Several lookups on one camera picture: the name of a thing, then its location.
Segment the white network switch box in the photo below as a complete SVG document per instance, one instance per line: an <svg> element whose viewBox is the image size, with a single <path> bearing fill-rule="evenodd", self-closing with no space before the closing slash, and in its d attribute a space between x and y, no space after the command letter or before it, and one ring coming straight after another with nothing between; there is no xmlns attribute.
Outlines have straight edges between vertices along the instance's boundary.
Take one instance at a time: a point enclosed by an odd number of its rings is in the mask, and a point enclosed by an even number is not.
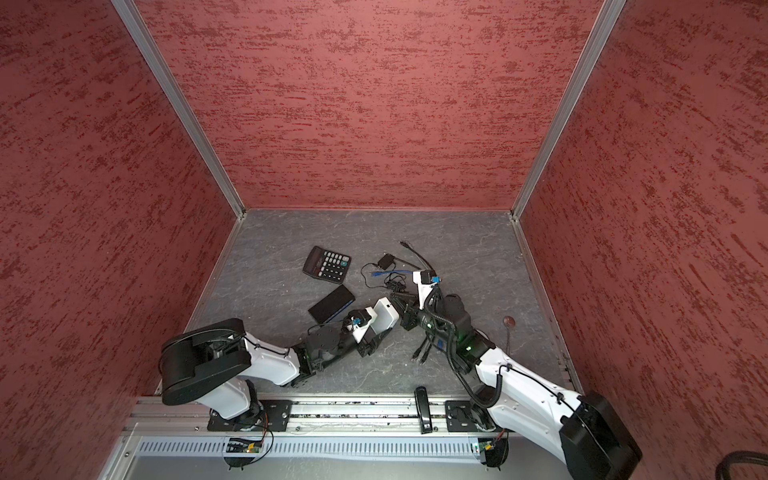
<svg viewBox="0 0 768 480"><path fill-rule="evenodd" d="M369 342L377 335L391 330L400 315L387 297L380 298L373 307L362 310L361 320L353 336L358 343Z"/></svg>

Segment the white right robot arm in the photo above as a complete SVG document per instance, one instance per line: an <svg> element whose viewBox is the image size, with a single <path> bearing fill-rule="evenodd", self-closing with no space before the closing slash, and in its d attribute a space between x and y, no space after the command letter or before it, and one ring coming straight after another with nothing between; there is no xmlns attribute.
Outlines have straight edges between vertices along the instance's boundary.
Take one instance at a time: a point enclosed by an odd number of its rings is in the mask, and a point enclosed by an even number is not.
<svg viewBox="0 0 768 480"><path fill-rule="evenodd" d="M420 327L443 351L459 381L474 372L481 384L467 390L493 423L518 433L562 461L574 479L628 479L642 451L611 403L580 394L514 361L483 332L456 295L419 302L392 299L407 330Z"/></svg>

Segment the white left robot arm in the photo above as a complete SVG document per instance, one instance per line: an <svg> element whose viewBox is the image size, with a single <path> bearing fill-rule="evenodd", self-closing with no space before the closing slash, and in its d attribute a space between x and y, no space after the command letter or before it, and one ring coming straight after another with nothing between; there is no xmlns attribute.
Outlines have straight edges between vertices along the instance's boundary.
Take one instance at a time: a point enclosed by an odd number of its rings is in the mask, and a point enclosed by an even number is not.
<svg viewBox="0 0 768 480"><path fill-rule="evenodd" d="M161 399L167 406L199 403L231 420L253 415L255 380L293 387L352 352L365 358L398 323L373 310L354 311L323 325L292 347L257 339L238 318L227 319L166 341L161 348Z"/></svg>

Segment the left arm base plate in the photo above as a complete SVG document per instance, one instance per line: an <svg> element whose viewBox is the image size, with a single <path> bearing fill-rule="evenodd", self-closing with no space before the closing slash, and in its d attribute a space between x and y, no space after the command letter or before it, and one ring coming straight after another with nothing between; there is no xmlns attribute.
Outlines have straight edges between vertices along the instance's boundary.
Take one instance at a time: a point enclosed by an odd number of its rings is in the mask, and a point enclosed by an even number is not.
<svg viewBox="0 0 768 480"><path fill-rule="evenodd" d="M285 432L294 403L291 400L263 400L257 413L246 412L233 419L224 419L210 411L209 432Z"/></svg>

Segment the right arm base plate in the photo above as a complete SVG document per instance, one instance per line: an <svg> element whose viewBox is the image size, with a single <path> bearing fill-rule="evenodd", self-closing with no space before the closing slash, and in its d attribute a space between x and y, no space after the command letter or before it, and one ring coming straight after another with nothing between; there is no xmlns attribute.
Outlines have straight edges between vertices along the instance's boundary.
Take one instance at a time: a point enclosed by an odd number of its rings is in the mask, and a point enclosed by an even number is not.
<svg viewBox="0 0 768 480"><path fill-rule="evenodd" d="M445 421L447 430L451 433L490 433L498 430L488 411L468 400L446 401Z"/></svg>

